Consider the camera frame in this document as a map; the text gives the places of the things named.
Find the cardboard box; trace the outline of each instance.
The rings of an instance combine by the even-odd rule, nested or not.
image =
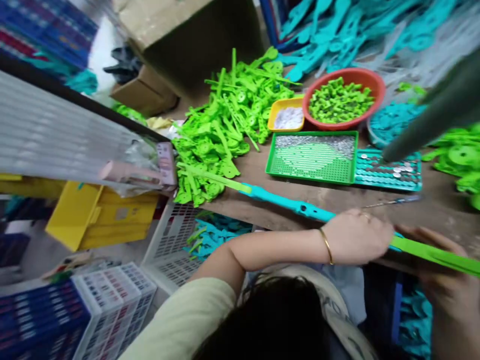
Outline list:
[[[115,85],[110,96],[146,118],[173,108],[177,102],[177,95],[147,65],[141,68],[137,78]]]
[[[208,101],[212,73],[265,50],[251,0],[113,0],[140,58],[192,105]]]

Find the woman's arm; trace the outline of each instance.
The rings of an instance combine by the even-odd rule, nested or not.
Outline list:
[[[399,226],[411,239],[467,257],[463,247],[431,230]],[[423,290],[433,306],[432,358],[480,359],[480,280],[445,269],[419,272]]]
[[[381,257],[394,234],[390,224],[352,209],[322,227],[336,264],[359,265]],[[236,237],[215,250],[189,281],[217,278],[238,295],[245,271],[258,271],[278,263],[330,261],[319,230],[263,231]]]

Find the dark hair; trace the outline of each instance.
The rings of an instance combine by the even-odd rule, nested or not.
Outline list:
[[[329,359],[329,328],[315,286],[303,277],[263,275],[193,359]]]

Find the wooden table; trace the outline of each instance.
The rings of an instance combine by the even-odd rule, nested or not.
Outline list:
[[[359,147],[365,147],[366,143],[363,136]],[[405,195],[373,187],[272,177],[265,173],[269,152],[270,143],[260,146],[260,152],[251,147],[248,154],[235,159],[241,175],[234,180],[257,185],[271,193],[305,201],[336,214]],[[431,166],[430,163],[422,164],[422,201],[373,207],[368,211],[393,224],[423,226],[442,233],[460,243],[470,257],[480,260],[480,214],[469,205],[468,195],[456,191],[455,177],[433,170]],[[318,227],[313,220],[279,206],[250,199],[229,188],[217,199],[201,207],[270,230],[292,231]],[[412,259],[405,254],[389,253],[383,263],[412,272]]]

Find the pink object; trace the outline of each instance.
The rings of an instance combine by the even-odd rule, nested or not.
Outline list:
[[[343,82],[345,85],[355,83],[355,84],[362,84],[363,88],[370,88],[371,89],[370,96],[375,98],[375,102],[366,113],[350,121],[341,122],[338,124],[330,124],[330,123],[325,123],[325,122],[320,122],[315,120],[310,115],[310,111],[309,111],[310,99],[312,98],[312,95],[314,94],[315,90],[320,89],[322,85],[327,85],[330,80],[335,80],[335,79],[338,79],[339,77],[343,78]],[[385,83],[383,79],[378,74],[376,74],[371,70],[356,68],[356,67],[349,67],[346,69],[338,70],[322,76],[308,88],[308,90],[305,93],[305,96],[303,97],[303,103],[302,103],[303,115],[305,116],[305,119],[308,122],[312,123],[314,126],[319,128],[320,130],[324,130],[324,131],[347,130],[357,126],[362,121],[367,120],[379,109],[380,105],[384,101],[385,91],[386,89],[385,89]]]

